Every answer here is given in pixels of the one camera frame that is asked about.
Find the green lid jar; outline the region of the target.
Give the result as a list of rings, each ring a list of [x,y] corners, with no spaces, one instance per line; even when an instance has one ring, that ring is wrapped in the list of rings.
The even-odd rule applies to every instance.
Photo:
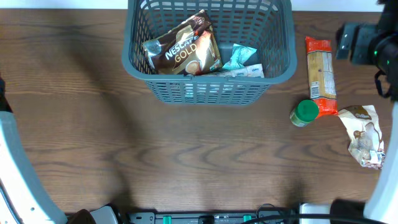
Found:
[[[318,105],[312,100],[301,101],[290,113],[292,124],[297,127],[305,127],[316,119],[319,114]]]

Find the white tissue multipack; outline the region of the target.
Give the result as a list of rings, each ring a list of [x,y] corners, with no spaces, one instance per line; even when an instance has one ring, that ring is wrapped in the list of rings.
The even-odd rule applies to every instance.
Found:
[[[228,78],[236,78],[236,77],[264,78],[264,72],[261,64],[255,64],[237,70],[214,72],[203,76],[228,77]],[[194,95],[193,84],[185,83],[184,89],[185,89],[185,97],[193,98]],[[224,84],[222,88],[220,84],[210,84],[209,93],[218,93],[219,91],[226,92],[226,91],[231,91],[232,89],[233,89],[233,84]]]

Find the teal snack packet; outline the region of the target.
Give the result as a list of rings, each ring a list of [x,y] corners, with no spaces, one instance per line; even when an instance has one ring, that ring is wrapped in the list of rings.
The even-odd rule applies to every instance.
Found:
[[[257,52],[257,49],[239,44],[233,44],[232,56],[222,69],[237,70],[244,68],[244,63]]]

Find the brown Nescafe Gold pouch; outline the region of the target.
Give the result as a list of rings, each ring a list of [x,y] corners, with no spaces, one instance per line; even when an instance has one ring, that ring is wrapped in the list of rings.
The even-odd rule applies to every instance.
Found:
[[[212,23],[204,10],[142,47],[151,68],[161,75],[204,75],[223,66]]]

